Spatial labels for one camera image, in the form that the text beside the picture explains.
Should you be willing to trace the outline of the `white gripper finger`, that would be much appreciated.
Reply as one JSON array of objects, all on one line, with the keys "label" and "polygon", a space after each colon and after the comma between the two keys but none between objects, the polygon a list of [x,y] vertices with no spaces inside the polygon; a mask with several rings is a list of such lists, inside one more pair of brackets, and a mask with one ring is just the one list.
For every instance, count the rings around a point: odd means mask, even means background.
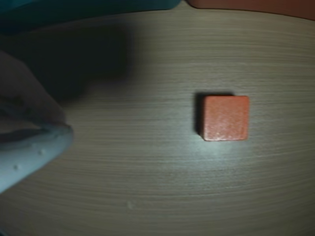
[{"label": "white gripper finger", "polygon": [[68,125],[20,129],[0,135],[0,192],[3,193],[61,155],[73,142]]},{"label": "white gripper finger", "polygon": [[0,52],[0,129],[66,130],[59,104],[21,60]]}]

